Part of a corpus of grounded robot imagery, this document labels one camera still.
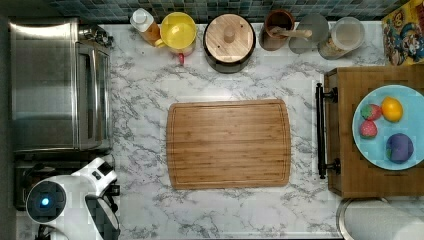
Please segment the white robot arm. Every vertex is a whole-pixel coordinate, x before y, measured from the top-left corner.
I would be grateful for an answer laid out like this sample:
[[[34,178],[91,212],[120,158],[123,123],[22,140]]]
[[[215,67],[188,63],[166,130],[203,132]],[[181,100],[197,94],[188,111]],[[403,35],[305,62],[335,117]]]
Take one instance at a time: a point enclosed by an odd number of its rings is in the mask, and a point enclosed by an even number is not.
[[[26,199],[27,214],[39,225],[36,240],[118,240],[117,206],[104,199],[116,180],[113,167],[96,158],[70,175],[38,182]]]

